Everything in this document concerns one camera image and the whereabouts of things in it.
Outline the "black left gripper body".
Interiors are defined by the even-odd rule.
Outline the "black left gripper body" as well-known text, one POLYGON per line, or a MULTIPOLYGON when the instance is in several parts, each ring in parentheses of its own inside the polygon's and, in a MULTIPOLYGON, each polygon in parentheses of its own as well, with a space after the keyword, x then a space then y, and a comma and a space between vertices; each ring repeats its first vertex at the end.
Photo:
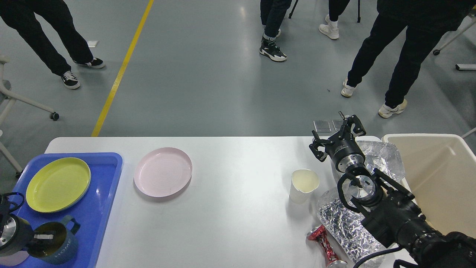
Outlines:
POLYGON ((27 251, 34 238, 34 231, 28 221, 10 214, 0 240, 0 256, 10 256, 19 251, 27 251))

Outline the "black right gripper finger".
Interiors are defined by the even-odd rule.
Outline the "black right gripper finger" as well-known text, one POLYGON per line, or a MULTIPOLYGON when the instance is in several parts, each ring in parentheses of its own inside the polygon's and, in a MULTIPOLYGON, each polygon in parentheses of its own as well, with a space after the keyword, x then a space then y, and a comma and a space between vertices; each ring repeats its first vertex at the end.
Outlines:
POLYGON ((338 131, 338 141, 355 141, 356 137, 367 135, 359 117, 355 114, 352 116, 345 116, 342 111, 338 114, 343 119, 343 124, 338 131))
POLYGON ((321 139, 315 130, 312 130, 312 134, 314 136, 314 139, 309 145, 309 149, 314 154, 316 159, 318 159, 320 162, 323 162, 326 160, 328 153, 326 153, 325 150, 321 151, 318 148, 323 147, 324 149, 326 149, 326 146, 330 145, 330 141, 328 139, 321 139))

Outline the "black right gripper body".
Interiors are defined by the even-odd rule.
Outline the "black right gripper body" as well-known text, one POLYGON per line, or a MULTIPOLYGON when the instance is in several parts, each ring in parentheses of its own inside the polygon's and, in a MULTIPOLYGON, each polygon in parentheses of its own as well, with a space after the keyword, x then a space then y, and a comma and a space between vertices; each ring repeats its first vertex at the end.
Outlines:
POLYGON ((326 153, 330 156, 335 169, 341 173, 352 172, 364 168, 364 154, 355 140, 336 140, 326 145, 326 153))

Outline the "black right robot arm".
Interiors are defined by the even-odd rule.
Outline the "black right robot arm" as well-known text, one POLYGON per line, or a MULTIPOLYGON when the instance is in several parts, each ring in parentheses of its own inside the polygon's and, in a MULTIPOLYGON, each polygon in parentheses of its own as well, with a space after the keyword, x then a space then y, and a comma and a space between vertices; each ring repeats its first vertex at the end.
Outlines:
POLYGON ((309 149, 321 162, 330 157, 335 170, 342 174, 337 182, 341 204, 362 215, 362 227, 385 247, 384 251, 364 255, 354 267, 404 249, 414 263, 397 259, 395 268, 474 268, 475 239, 461 232, 443 235, 435 230, 414 202, 413 193, 383 171, 369 171, 356 142, 356 137, 366 135, 361 121, 355 114, 340 112, 340 117, 343 123, 332 136, 323 139, 312 131, 309 149))

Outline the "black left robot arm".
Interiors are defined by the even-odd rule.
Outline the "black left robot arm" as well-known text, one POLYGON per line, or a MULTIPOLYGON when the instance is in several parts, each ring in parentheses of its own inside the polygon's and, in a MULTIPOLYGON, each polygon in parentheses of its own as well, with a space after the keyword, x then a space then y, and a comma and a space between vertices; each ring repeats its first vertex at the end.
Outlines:
POLYGON ((10 256, 19 251, 43 251, 53 244, 56 231, 34 231, 28 221, 13 214, 24 201, 24 195, 19 192, 1 194, 1 256, 10 256))

